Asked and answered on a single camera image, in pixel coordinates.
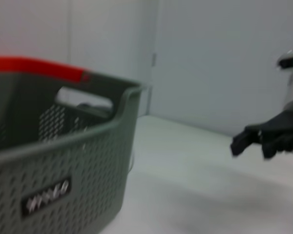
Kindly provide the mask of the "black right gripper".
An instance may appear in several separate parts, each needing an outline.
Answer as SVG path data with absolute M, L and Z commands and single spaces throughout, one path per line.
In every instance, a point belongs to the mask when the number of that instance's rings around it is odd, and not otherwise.
M 264 159 L 272 159 L 277 153 L 293 150 L 293 111 L 283 111 L 261 124 L 260 128 L 247 126 L 232 138 L 232 156 L 241 155 L 254 143 L 262 145 Z

